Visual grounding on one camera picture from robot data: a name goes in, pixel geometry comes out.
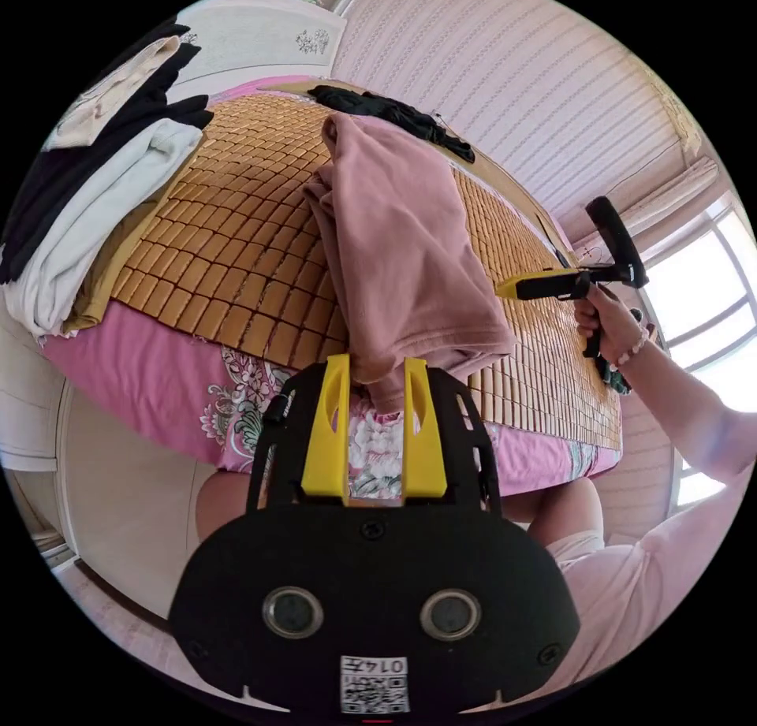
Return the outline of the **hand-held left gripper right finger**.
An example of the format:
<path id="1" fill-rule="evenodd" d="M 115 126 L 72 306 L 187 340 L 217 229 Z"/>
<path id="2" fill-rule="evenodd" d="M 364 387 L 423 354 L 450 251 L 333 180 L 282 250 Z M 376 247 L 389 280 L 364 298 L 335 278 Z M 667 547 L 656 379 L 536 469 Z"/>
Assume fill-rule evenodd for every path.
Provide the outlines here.
<path id="1" fill-rule="evenodd" d="M 403 498 L 439 499 L 447 481 L 426 362 L 405 359 L 404 382 Z"/>

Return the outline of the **person's right hand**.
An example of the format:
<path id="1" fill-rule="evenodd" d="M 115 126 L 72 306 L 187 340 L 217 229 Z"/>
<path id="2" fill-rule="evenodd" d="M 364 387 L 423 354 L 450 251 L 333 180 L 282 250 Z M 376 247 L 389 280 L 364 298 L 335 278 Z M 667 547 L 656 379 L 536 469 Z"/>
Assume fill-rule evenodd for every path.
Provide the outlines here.
<path id="1" fill-rule="evenodd" d="M 655 347 L 648 330 L 620 301 L 591 285 L 587 296 L 573 305 L 577 329 L 585 337 L 599 335 L 599 353 L 627 380 L 643 369 Z"/>

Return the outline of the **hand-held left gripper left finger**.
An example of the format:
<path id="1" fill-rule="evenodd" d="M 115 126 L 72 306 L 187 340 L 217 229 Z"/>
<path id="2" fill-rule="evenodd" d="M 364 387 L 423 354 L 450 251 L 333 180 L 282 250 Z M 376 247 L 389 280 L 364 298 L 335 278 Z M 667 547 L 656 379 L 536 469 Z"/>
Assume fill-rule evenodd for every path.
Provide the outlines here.
<path id="1" fill-rule="evenodd" d="M 349 363 L 347 353 L 326 361 L 301 479 L 306 496 L 342 505 L 349 503 Z"/>

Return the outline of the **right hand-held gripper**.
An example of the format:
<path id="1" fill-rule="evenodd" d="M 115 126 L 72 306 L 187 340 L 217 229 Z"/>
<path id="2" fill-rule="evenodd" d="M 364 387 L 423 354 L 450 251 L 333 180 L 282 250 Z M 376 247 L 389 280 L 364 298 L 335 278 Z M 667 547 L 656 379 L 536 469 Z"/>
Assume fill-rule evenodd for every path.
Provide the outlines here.
<path id="1" fill-rule="evenodd" d="M 585 300 L 592 284 L 605 281 L 604 268 L 547 269 L 515 275 L 495 286 L 503 299 Z"/>

